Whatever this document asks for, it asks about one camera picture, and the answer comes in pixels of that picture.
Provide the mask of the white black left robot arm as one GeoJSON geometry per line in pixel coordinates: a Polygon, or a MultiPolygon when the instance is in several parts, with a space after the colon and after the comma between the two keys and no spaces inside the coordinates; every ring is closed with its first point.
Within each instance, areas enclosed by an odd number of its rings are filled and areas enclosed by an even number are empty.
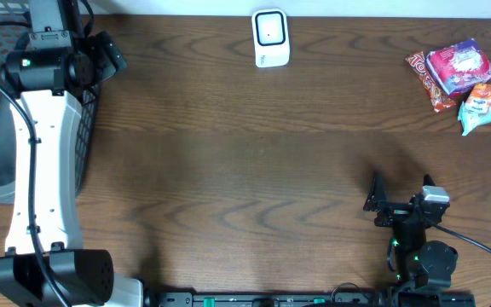
{"type": "Polygon", "coordinates": [[[26,43],[2,66],[14,119],[14,212],[0,257],[0,294],[19,306],[148,306],[142,281],[87,249],[76,207],[79,125],[102,82],[126,61],[83,21],[85,1],[32,1],[26,43]]]}

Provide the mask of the purple snack packet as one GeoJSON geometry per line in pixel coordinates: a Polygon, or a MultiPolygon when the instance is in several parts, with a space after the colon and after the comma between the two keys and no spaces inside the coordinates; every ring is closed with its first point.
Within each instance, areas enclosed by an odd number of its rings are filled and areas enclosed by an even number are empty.
{"type": "Polygon", "coordinates": [[[491,81],[491,62],[474,38],[431,51],[426,65],[449,97],[461,96],[476,84],[491,81]]]}

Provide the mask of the teal snack wrapper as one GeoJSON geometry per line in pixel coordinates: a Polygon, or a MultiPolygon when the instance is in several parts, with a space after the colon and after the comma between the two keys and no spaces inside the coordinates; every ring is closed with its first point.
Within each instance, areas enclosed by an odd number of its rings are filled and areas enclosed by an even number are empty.
{"type": "Polygon", "coordinates": [[[459,107],[458,121],[462,125],[462,136],[467,136],[477,126],[487,125],[491,123],[491,106],[487,113],[476,113],[465,108],[462,103],[459,107]]]}

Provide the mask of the small orange box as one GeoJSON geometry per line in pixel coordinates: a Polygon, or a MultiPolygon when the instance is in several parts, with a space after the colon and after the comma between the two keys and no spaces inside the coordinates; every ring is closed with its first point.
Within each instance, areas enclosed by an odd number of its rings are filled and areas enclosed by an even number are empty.
{"type": "Polygon", "coordinates": [[[491,84],[476,84],[465,101],[465,109],[484,114],[489,111],[490,107],[491,84]]]}

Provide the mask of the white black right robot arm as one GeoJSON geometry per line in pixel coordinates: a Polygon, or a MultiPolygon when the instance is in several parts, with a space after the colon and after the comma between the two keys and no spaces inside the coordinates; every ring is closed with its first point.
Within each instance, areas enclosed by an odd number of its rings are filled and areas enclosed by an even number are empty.
{"type": "Polygon", "coordinates": [[[439,240],[427,240],[426,230],[442,221],[450,206],[447,191],[424,176],[422,189],[407,203],[388,200],[379,173],[363,206],[374,211],[374,225],[392,229],[387,264],[398,282],[385,294],[389,306],[441,306],[442,292],[452,284],[457,251],[439,240]]]}

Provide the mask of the orange red snack bar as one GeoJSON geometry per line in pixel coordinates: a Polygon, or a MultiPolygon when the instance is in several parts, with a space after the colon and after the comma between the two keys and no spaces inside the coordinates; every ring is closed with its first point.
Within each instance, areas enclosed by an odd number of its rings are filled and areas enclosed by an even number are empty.
{"type": "Polygon", "coordinates": [[[427,69],[427,63],[423,51],[413,52],[405,58],[405,61],[417,73],[436,113],[457,105],[455,101],[451,100],[442,91],[442,89],[436,84],[433,77],[431,77],[427,69]]]}

